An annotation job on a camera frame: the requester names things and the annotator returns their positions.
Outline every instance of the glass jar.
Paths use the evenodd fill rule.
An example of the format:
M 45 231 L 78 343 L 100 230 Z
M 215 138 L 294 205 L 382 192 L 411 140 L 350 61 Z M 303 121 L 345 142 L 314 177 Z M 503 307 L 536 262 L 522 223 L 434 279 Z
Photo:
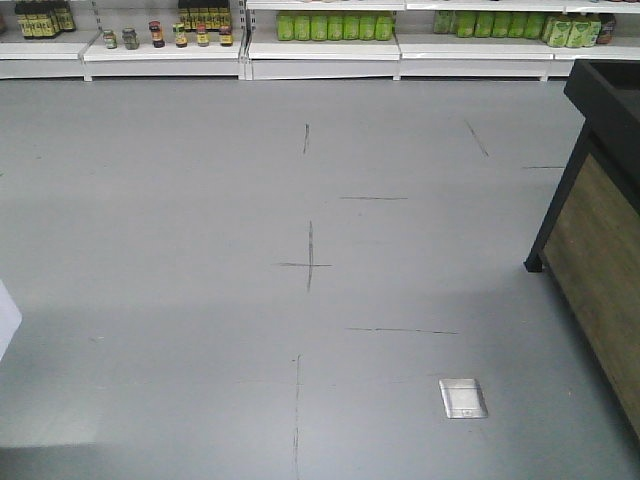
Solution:
M 127 50 L 136 50 L 140 46 L 135 29 L 127 27 L 122 30 L 122 41 Z
M 104 40 L 104 46 L 108 49 L 118 48 L 118 40 L 113 30 L 103 30 L 102 39 Z

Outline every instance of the dark bottle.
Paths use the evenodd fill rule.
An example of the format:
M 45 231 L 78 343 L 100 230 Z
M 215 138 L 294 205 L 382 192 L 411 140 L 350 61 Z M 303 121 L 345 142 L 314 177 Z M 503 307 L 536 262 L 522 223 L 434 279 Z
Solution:
M 151 40 L 155 48 L 164 47 L 164 36 L 162 34 L 162 25 L 157 20 L 149 22 L 149 31 L 151 32 Z

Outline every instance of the white object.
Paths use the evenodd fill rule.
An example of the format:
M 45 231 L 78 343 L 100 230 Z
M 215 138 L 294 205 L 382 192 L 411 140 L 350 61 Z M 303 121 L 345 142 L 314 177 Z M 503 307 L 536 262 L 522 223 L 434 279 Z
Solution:
M 22 322 L 22 314 L 0 280 L 0 360 L 7 351 L 20 322 Z
M 443 378 L 440 392 L 448 418 L 487 418 L 487 407 L 475 378 Z

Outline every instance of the green packaged drink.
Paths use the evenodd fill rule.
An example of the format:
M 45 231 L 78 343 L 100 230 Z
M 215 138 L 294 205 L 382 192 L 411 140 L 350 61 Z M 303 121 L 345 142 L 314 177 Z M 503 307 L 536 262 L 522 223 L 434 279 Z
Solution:
M 511 12 L 496 12 L 491 36 L 494 38 L 505 38 L 507 33 L 509 33 L 509 25 L 511 25 Z
M 540 40 L 544 43 L 549 43 L 549 39 L 551 38 L 551 32 L 553 31 L 553 26 L 556 24 L 558 20 L 558 15 L 549 15 L 547 20 L 544 22 L 544 28 L 542 29 L 542 36 Z
M 527 26 L 528 16 L 529 14 L 527 12 L 513 12 L 511 14 L 511 25 L 509 25 L 507 37 L 522 38 L 524 29 Z
M 478 12 L 476 16 L 476 26 L 474 35 L 478 38 L 487 38 L 491 36 L 493 30 L 493 21 L 495 14 L 493 12 Z
M 314 13 L 311 17 L 311 40 L 324 42 L 327 39 L 329 19 L 322 13 Z
M 585 40 L 582 46 L 593 47 L 598 40 L 598 35 L 600 34 L 602 23 L 600 22 L 600 17 L 597 13 L 587 15 L 587 20 L 589 21 L 589 33 L 585 36 Z
M 458 13 L 453 12 L 451 14 L 451 25 L 449 25 L 449 33 L 456 33 L 458 31 Z
M 360 40 L 373 40 L 376 38 L 376 16 L 368 12 L 360 15 Z
M 527 24 L 524 27 L 524 38 L 528 38 L 530 40 L 537 40 L 540 38 L 546 19 L 547 14 L 544 12 L 531 12 L 527 18 Z
M 278 40 L 287 42 L 295 38 L 293 27 L 293 15 L 290 13 L 280 12 L 276 19 L 278 29 Z
M 293 31 L 296 40 L 307 41 L 311 38 L 311 26 L 309 15 L 299 13 L 293 22 Z
M 584 45 L 584 41 L 589 34 L 589 20 L 586 15 L 580 15 L 571 22 L 571 30 L 569 30 L 569 37 L 567 37 L 566 46 L 569 48 L 580 48 Z
M 433 19 L 433 33 L 449 33 L 453 20 L 453 12 L 450 10 L 436 10 Z
M 327 23 L 327 40 L 342 40 L 343 28 L 344 22 L 342 21 L 342 14 L 330 14 L 329 21 Z
M 560 48 L 567 45 L 569 33 L 571 33 L 572 22 L 566 15 L 560 15 L 553 23 L 553 30 L 547 45 L 550 47 Z
M 376 19 L 376 40 L 384 42 L 393 36 L 393 18 L 388 13 L 378 15 Z
M 457 12 L 456 22 L 458 24 L 456 28 L 456 35 L 458 37 L 473 37 L 473 32 L 476 28 L 476 12 Z
M 347 13 L 343 20 L 344 29 L 342 38 L 344 40 L 357 40 L 360 35 L 360 17 L 356 13 Z

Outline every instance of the store shelf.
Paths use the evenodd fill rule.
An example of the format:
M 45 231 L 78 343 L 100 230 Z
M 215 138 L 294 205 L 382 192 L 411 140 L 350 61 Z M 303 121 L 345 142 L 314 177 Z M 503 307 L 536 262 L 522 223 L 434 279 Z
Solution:
M 578 58 L 640 60 L 640 38 L 614 36 L 609 45 L 596 45 L 591 48 L 554 48 L 553 53 L 556 60 Z
M 336 2 L 302 0 L 247 0 L 249 10 L 386 10 L 405 9 L 404 0 L 342 0 Z
M 458 38 L 454 35 L 397 34 L 403 59 L 551 60 L 553 49 L 520 38 Z
M 222 47 L 213 41 L 208 47 L 199 47 L 195 42 L 195 34 L 189 33 L 189 45 L 185 48 L 178 48 L 169 41 L 163 48 L 154 48 L 151 37 L 142 34 L 139 38 L 140 47 L 136 50 L 127 50 L 121 44 L 116 49 L 107 49 L 101 38 L 96 39 L 83 55 L 85 79 L 118 76 L 244 78 L 244 65 L 239 58 L 242 36 L 236 37 L 231 47 Z
M 631 13 L 640 14 L 640 3 L 610 2 L 608 0 L 590 2 L 589 0 L 566 0 L 566 12 L 576 13 Z
M 95 31 L 76 31 L 51 40 L 26 40 L 10 30 L 0 35 L 0 60 L 78 60 L 95 36 Z
M 107 49 L 101 39 L 97 39 L 84 54 L 86 63 L 90 62 L 138 62 L 146 60 L 237 60 L 240 55 L 241 39 L 236 39 L 231 47 L 222 47 L 211 42 L 208 47 L 199 47 L 195 43 L 195 36 L 189 38 L 185 48 L 178 48 L 167 43 L 163 48 L 154 48 L 151 38 L 141 37 L 141 44 L 137 50 L 127 50 L 124 45 Z
M 406 9 L 563 12 L 566 4 L 566 0 L 406 0 Z
M 279 42 L 274 31 L 256 31 L 251 37 L 252 60 L 393 60 L 400 59 L 395 39 L 340 42 Z

